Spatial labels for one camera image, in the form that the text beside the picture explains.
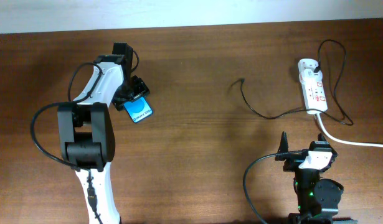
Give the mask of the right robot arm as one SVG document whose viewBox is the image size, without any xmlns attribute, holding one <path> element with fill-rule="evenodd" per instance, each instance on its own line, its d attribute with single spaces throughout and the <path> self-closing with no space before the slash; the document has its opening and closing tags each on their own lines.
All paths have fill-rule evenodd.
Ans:
<svg viewBox="0 0 383 224">
<path fill-rule="evenodd" d="M 338 203 L 344 192 L 339 182 L 324 179 L 321 174 L 331 168 L 338 153 L 322 134 L 310 143 L 309 148 L 291 152 L 287 135 L 281 134 L 279 155 L 276 161 L 283 161 L 283 171 L 295 174 L 293 188 L 298 199 L 298 212 L 290 213 L 287 223 L 332 223 L 338 214 Z"/>
</svg>

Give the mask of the blue screen smartphone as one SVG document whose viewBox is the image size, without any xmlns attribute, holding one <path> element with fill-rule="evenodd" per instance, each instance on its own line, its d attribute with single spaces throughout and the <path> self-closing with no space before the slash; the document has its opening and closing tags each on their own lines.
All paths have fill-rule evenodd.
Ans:
<svg viewBox="0 0 383 224">
<path fill-rule="evenodd" d="M 153 109 L 150 107 L 145 97 L 141 97 L 134 102 L 126 102 L 124 106 L 134 123 L 139 123 L 153 114 Z"/>
</svg>

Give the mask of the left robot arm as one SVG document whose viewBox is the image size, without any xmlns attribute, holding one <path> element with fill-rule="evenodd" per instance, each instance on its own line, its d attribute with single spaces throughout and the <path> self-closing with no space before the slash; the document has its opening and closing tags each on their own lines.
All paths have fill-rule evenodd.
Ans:
<svg viewBox="0 0 383 224">
<path fill-rule="evenodd" d="M 109 107 L 126 111 L 134 123 L 151 116 L 149 88 L 133 72 L 139 57 L 127 43 L 92 63 L 93 74 L 76 98 L 57 110 L 61 155 L 82 185 L 90 223 L 121 223 L 111 186 L 115 135 Z"/>
</svg>

